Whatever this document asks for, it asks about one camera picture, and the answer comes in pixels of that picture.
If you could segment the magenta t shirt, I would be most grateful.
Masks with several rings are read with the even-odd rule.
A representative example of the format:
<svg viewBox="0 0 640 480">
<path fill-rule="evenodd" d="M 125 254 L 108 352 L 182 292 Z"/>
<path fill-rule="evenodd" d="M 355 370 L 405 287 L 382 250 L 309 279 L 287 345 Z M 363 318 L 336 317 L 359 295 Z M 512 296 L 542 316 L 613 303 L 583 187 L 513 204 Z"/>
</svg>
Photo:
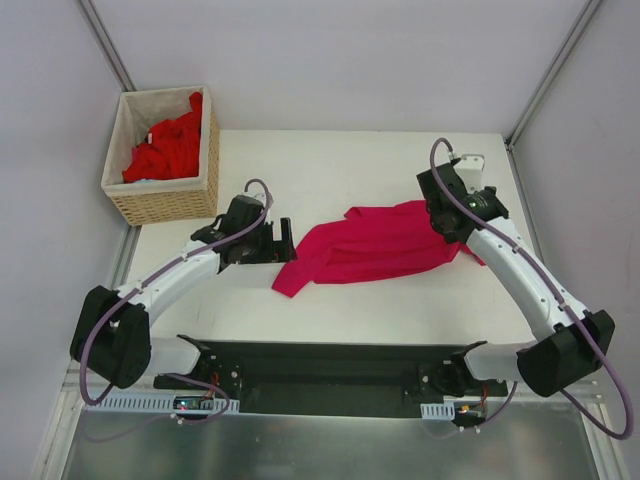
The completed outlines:
<svg viewBox="0 0 640 480">
<path fill-rule="evenodd" d="M 272 284 L 288 298 L 311 282 L 353 284 L 424 273 L 460 253 L 484 264 L 467 246 L 448 244 L 433 230 L 424 200 L 352 207 L 342 220 L 313 227 L 296 253 L 297 259 L 284 264 Z"/>
</svg>

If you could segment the wicker laundry basket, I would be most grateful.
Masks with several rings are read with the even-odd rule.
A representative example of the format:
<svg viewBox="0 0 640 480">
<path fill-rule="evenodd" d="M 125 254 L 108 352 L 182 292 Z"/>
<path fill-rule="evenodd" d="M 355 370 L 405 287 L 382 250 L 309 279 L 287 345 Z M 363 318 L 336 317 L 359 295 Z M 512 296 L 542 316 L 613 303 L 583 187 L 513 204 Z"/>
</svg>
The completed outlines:
<svg viewBox="0 0 640 480">
<path fill-rule="evenodd" d="M 199 175 L 193 178 L 125 183 L 122 172 L 132 149 L 155 124 L 190 110 L 189 96 L 203 95 Z M 120 96 L 104 163 L 101 188 L 132 226 L 212 217 L 217 211 L 220 129 L 205 85 L 126 92 Z"/>
</svg>

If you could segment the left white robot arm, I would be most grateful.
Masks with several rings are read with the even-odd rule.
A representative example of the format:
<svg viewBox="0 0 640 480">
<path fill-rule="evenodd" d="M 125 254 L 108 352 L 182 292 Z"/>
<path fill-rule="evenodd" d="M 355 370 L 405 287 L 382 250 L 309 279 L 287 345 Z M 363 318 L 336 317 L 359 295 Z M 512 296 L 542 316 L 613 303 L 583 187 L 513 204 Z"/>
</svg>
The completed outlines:
<svg viewBox="0 0 640 480">
<path fill-rule="evenodd" d="M 291 221 L 268 218 L 269 202 L 237 195 L 214 222 L 191 234 L 165 264 L 115 289 L 97 286 L 86 295 L 70 346 L 88 373 L 126 389 L 145 375 L 176 374 L 188 388 L 211 377 L 202 350 L 184 336 L 154 337 L 153 324 L 174 303 L 227 267 L 287 263 L 296 259 Z"/>
</svg>

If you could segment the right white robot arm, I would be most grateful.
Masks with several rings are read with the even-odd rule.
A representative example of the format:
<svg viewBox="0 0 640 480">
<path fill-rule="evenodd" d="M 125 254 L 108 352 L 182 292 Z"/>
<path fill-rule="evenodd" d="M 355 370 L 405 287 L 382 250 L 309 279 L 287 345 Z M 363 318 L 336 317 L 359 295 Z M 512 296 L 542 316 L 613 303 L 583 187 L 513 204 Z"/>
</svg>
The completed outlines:
<svg viewBox="0 0 640 480">
<path fill-rule="evenodd" d="M 479 341 L 452 356 L 450 382 L 473 394 L 486 380 L 525 383 L 550 397 L 597 371 L 594 348 L 607 352 L 615 323 L 569 294 L 524 244 L 496 190 L 470 193 L 451 164 L 418 174 L 433 230 L 447 243 L 461 242 L 484 262 L 521 310 L 530 343 Z"/>
</svg>

